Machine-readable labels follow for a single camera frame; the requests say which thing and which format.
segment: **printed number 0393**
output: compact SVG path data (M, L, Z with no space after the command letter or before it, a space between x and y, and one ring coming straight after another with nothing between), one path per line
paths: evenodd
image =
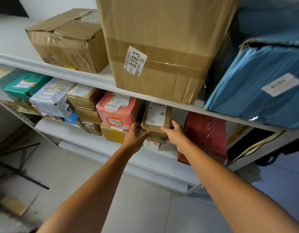
M131 57L131 60L130 60L130 66L136 68L136 65L138 64L137 61L139 61L139 58L140 58L140 55L138 53L136 53L135 51L133 52L133 56Z

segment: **pink package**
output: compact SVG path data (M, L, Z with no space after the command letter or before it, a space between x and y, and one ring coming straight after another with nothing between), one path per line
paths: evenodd
M139 116L142 102L135 97L107 91L96 108L104 124L129 130Z

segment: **hand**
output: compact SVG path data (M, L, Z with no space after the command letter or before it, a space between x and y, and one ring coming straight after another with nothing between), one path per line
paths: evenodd
M133 123L127 135L125 136L124 142L121 147L129 152L129 154L134 155L140 150L143 142L150 135L150 131L137 136L140 129L140 123Z
M171 120L171 123L174 126L174 129L166 128L165 126L161 126L160 128L167 133L169 140L167 140L168 143L174 144L177 146L177 149L179 152L182 153L180 150L180 146L187 139L185 134L183 133L182 126L179 125L176 121Z

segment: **shelf board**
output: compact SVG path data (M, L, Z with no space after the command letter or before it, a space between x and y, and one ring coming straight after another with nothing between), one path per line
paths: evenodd
M64 141L76 144L81 147L104 153L111 156L121 146L119 143L107 141L104 136L96 136L87 133L67 122L59 122L51 119L43 118L35 125L35 129L40 132L58 137ZM166 150L171 150L171 153L160 150L152 152L149 149L142 147L140 151L132 156L130 163L142 166L148 170L177 179L178 181L197 185L200 183L193 168L189 165L177 162L174 149L168 146Z
M204 110L204 102L196 100L194 105L185 105L173 101L155 98L143 94L138 94L116 87L115 80L110 65L101 73L93 74L78 70L70 70L63 67L54 66L43 62L39 54L34 49L25 32L25 27L36 24L38 21L24 17L0 15L0 63L30 70L37 73L46 74L52 77L61 78L76 83L101 88L108 91L122 93L144 100L169 105L212 117L221 118L256 128L261 128L273 132L283 131L284 129L263 125L260 123L245 121L239 118L232 118L217 113Z

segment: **packing tape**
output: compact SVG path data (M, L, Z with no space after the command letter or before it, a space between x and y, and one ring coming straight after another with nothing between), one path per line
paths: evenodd
M147 55L144 68L204 79L213 57L106 38L109 60L125 63L129 46Z

